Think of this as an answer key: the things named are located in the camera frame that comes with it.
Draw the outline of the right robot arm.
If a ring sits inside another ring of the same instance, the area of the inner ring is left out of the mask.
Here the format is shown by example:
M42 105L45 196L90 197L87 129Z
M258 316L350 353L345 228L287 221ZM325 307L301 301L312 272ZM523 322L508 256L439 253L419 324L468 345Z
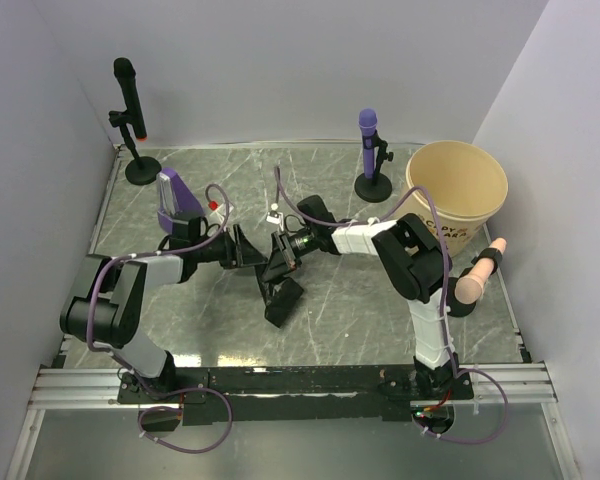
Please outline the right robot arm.
M450 258L442 252L439 241L412 213L398 220L336 226L318 195L303 199L298 209L305 216L305 226L294 234L272 233L267 264L256 268L265 318L281 326L291 315L303 288L290 274L301 266L303 256L317 250L332 255L374 256L408 303L416 345L413 382L428 398L442 396L452 385L457 355L448 333L443 292Z

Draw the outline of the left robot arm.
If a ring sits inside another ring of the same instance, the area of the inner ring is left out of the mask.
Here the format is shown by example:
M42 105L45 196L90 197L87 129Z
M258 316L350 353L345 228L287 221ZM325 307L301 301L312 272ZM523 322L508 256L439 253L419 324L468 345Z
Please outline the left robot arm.
M237 224L231 231L218 229L210 236L202 214L180 213L170 222L166 251L118 258L87 255L59 319L63 333L94 352L111 355L140 378L142 390L156 402L174 396L178 379L172 354L139 327L145 292L188 281L200 263L217 263L224 269L267 263Z

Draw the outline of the black trash bag roll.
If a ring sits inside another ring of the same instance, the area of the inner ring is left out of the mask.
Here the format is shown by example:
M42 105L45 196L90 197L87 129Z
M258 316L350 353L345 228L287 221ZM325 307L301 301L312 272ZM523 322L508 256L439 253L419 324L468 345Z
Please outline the black trash bag roll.
M275 327L282 328L294 313L304 289L288 277L266 282L264 273L264 265L255 268L256 280L265 306L264 318Z

